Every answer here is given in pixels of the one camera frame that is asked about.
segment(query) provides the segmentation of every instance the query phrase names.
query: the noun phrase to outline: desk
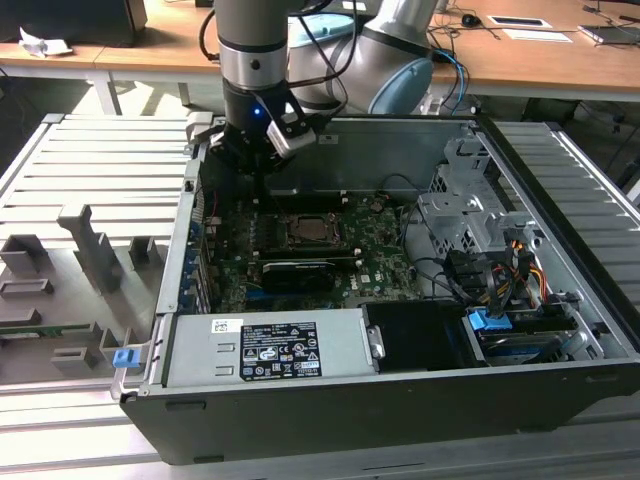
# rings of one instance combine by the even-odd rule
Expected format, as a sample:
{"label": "desk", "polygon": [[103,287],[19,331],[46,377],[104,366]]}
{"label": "desk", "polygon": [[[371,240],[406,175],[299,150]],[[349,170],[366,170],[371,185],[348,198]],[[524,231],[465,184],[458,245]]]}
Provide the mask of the desk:
{"label": "desk", "polygon": [[[588,0],[458,0],[463,9],[473,9],[487,27],[486,15],[540,17],[553,30],[576,30],[580,24],[605,24],[605,20],[582,11]],[[183,104],[189,103],[187,84],[210,84],[220,72],[198,48],[198,30],[206,9],[191,1],[167,3],[146,0],[147,31],[136,48],[74,47],[76,55],[38,59],[17,45],[0,44],[0,67],[8,75],[45,78],[80,78],[94,82],[105,113],[120,113],[113,87],[116,80],[175,82]],[[601,3],[613,19],[620,14],[640,17],[640,7]],[[461,13],[436,15],[432,26],[460,22]],[[460,61],[471,73],[468,93],[517,97],[564,98],[640,102],[640,50],[594,47],[581,32],[566,33],[573,43],[511,40],[502,31],[460,30],[455,39]],[[441,32],[436,38],[447,46]],[[215,22],[208,30],[207,44],[218,51]],[[455,80],[450,65],[437,65],[433,89],[446,91]]]}
{"label": "desk", "polygon": [[[573,100],[640,101],[640,49],[594,46],[578,25],[605,25],[606,20],[582,10],[579,0],[458,0],[462,9],[475,10],[487,28],[497,27],[486,15],[542,18],[565,33],[572,43],[512,40],[501,30],[462,27],[454,40],[458,59],[469,69],[469,93]],[[601,3],[602,12],[614,20],[620,14],[640,17],[640,7]],[[436,15],[432,26],[459,24],[462,13]],[[434,32],[444,48],[449,38]],[[450,66],[436,70],[434,84],[451,82]]]}

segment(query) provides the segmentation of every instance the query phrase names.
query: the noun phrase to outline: white table leg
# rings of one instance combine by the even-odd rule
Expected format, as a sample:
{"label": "white table leg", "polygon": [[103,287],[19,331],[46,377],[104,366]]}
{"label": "white table leg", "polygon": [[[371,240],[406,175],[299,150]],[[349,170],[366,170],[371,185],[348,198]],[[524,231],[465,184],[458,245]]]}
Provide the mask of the white table leg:
{"label": "white table leg", "polygon": [[102,112],[105,115],[122,115],[116,87],[109,72],[96,72],[93,78],[93,84],[98,92]]}
{"label": "white table leg", "polygon": [[189,85],[186,83],[178,83],[178,90],[180,91],[180,101],[183,107],[191,105],[191,99],[189,98]]}

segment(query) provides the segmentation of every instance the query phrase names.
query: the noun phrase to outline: white sticker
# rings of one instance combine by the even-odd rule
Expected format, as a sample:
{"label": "white sticker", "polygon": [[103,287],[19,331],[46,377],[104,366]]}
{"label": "white sticker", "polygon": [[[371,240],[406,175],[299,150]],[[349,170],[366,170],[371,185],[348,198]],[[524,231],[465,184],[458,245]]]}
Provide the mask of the white sticker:
{"label": "white sticker", "polygon": [[[342,2],[342,8],[353,10],[353,2]],[[367,11],[367,6],[364,4],[364,2],[356,2],[356,8],[361,12]]]}
{"label": "white sticker", "polygon": [[337,145],[340,141],[340,135],[320,135],[318,137],[318,145]]}
{"label": "white sticker", "polygon": [[211,333],[240,333],[242,318],[225,318],[211,322]]}
{"label": "white sticker", "polygon": [[566,35],[558,32],[539,32],[533,30],[516,30],[513,28],[502,29],[504,33],[514,40],[534,40],[538,42],[563,42],[573,43]]}
{"label": "white sticker", "polygon": [[320,362],[300,362],[300,369],[304,370],[307,368],[320,368]]}

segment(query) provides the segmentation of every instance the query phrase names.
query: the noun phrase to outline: computer case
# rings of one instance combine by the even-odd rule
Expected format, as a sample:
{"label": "computer case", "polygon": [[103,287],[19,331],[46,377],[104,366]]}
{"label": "computer case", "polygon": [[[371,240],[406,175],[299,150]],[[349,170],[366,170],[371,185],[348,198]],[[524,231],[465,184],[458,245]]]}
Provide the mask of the computer case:
{"label": "computer case", "polygon": [[20,37],[20,27],[70,45],[131,47],[147,23],[144,0],[0,0],[0,42]]}

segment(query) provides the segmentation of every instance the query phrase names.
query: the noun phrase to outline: blue latch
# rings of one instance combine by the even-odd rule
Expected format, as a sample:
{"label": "blue latch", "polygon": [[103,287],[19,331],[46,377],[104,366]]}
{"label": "blue latch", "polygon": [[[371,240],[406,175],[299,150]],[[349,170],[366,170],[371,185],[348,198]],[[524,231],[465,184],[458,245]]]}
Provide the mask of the blue latch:
{"label": "blue latch", "polygon": [[490,317],[484,308],[478,309],[469,315],[469,321],[474,331],[478,330],[511,330],[513,325],[507,315]]}
{"label": "blue latch", "polygon": [[113,357],[115,368],[138,368],[140,367],[140,350],[135,348],[121,348],[116,350]]}

